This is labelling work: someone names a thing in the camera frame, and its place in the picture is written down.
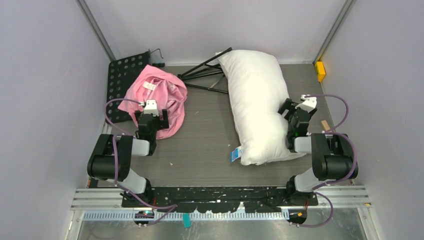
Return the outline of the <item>white pillow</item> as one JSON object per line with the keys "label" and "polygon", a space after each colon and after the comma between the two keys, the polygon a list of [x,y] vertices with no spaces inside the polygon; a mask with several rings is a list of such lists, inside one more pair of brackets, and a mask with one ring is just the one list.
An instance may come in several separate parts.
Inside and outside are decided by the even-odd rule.
{"label": "white pillow", "polygon": [[303,157],[286,147],[288,121],[279,113],[289,98],[278,60],[255,50],[232,50],[218,58],[227,78],[230,107],[244,166]]}

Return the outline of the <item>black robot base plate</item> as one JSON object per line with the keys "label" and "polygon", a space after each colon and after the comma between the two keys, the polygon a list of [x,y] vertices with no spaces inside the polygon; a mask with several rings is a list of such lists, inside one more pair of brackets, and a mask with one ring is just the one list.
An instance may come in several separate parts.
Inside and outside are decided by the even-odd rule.
{"label": "black robot base plate", "polygon": [[318,205],[312,193],[288,193],[281,186],[153,187],[137,197],[126,192],[121,196],[124,208],[151,205],[160,213],[234,213],[240,207],[246,213],[277,213],[281,207],[305,210]]}

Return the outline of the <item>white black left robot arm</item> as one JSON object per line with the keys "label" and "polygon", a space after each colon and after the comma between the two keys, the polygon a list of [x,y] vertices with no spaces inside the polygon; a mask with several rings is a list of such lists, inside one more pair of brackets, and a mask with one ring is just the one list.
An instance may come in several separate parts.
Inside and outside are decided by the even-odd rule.
{"label": "white black left robot arm", "polygon": [[141,207],[148,207],[154,199],[151,182],[131,169],[134,156],[152,156],[157,147],[157,133],[169,128],[168,112],[162,109],[158,115],[135,112],[138,130],[135,135],[117,136],[101,134],[87,163],[91,178],[109,181],[134,193],[134,200]]}

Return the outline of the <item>pink pillowcase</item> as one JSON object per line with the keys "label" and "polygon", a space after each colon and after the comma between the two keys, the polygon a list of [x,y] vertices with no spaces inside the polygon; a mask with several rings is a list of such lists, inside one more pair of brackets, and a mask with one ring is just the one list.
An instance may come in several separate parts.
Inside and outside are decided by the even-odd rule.
{"label": "pink pillowcase", "polygon": [[139,103],[155,100],[158,110],[167,110],[169,128],[159,130],[158,140],[177,133],[185,119],[185,101],[188,90],[182,80],[158,67],[147,65],[129,87],[125,99]]}

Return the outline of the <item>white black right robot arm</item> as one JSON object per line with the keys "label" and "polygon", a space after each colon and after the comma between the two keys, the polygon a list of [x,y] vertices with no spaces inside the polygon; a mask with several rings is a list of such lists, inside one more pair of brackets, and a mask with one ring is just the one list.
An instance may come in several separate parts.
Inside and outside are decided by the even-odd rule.
{"label": "white black right robot arm", "polygon": [[288,122],[285,145],[292,153],[310,154],[311,168],[292,176],[286,183],[283,200],[289,205],[306,204],[314,193],[327,184],[355,179],[359,166],[355,148],[346,134],[330,129],[323,133],[309,133],[312,116],[317,111],[317,98],[302,95],[297,103],[287,98],[279,114]]}

